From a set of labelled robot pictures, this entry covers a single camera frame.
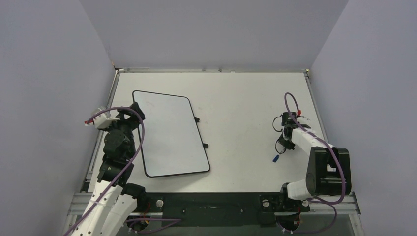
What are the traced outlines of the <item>black framed whiteboard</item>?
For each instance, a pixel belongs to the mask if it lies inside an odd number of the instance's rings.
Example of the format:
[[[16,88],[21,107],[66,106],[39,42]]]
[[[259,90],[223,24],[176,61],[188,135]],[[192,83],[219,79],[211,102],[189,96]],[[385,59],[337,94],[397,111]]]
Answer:
[[[207,173],[210,163],[198,119],[185,96],[135,90],[133,100],[145,115],[141,149],[149,178]]]

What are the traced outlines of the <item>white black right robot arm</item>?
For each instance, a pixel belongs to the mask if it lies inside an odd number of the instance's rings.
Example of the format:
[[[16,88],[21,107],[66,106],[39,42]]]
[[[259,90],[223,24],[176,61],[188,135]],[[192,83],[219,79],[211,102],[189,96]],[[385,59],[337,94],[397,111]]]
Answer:
[[[297,201],[336,205],[351,192],[350,153],[320,138],[307,124],[298,121],[300,112],[283,112],[280,115],[280,136],[275,150],[282,155],[296,148],[307,157],[305,177],[285,183],[277,197],[278,205],[290,210]]]

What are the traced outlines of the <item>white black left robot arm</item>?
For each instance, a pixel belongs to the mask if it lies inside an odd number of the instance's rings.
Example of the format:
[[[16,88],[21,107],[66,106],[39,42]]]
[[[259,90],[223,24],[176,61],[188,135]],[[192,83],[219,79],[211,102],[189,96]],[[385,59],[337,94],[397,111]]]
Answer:
[[[66,232],[66,236],[95,236],[100,233],[111,211],[112,203],[121,194],[133,170],[133,160],[140,149],[135,147],[133,131],[143,127],[145,115],[137,102],[129,107],[100,110],[85,121],[105,131],[104,156],[90,202],[82,215]]]

